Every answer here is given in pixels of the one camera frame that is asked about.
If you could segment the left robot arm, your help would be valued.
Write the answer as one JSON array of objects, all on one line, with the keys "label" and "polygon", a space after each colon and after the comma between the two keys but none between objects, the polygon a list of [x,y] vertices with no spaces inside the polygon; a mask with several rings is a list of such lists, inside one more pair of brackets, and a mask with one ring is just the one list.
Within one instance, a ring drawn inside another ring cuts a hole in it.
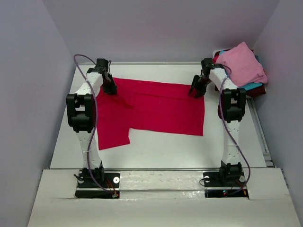
[{"label": "left robot arm", "polygon": [[102,58],[93,61],[88,58],[94,67],[84,73],[79,67],[77,57],[88,58],[83,54],[74,55],[76,68],[85,82],[75,93],[68,94],[66,97],[68,125],[78,137],[83,155],[83,168],[77,178],[88,187],[95,186],[105,191],[106,189],[102,186],[105,173],[95,140],[98,124],[97,95],[100,91],[107,95],[116,95],[117,86],[110,73],[111,61]]}]

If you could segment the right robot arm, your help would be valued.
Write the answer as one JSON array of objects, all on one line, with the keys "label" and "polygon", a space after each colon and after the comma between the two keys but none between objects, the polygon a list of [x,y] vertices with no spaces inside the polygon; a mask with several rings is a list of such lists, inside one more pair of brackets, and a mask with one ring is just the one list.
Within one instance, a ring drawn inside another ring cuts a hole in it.
[{"label": "right robot arm", "polygon": [[207,188],[232,187],[244,176],[238,140],[240,123],[245,115],[246,90],[232,82],[229,67],[214,63],[212,58],[203,59],[201,67],[201,73],[194,76],[188,94],[194,92],[194,98],[203,97],[208,84],[213,82],[220,93],[218,116],[223,125],[221,166],[217,172],[205,172],[202,185]]}]

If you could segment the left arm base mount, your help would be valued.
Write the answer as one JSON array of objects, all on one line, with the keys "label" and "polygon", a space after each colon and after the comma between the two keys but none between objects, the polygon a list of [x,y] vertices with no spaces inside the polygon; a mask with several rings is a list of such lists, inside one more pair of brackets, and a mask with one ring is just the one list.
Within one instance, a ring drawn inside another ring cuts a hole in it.
[{"label": "left arm base mount", "polygon": [[77,179],[75,189],[75,197],[78,199],[119,199],[120,198],[120,173],[119,172],[105,172],[103,182],[98,182],[99,187],[88,175],[84,179],[84,173],[79,171],[74,177]]}]

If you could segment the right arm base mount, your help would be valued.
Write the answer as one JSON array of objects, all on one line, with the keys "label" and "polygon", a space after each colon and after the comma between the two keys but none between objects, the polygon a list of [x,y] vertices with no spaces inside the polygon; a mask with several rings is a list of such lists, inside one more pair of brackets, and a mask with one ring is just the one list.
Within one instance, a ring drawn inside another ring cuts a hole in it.
[{"label": "right arm base mount", "polygon": [[248,198],[247,186],[244,186],[245,175],[223,182],[218,172],[204,172],[199,184],[204,188],[206,198]]}]

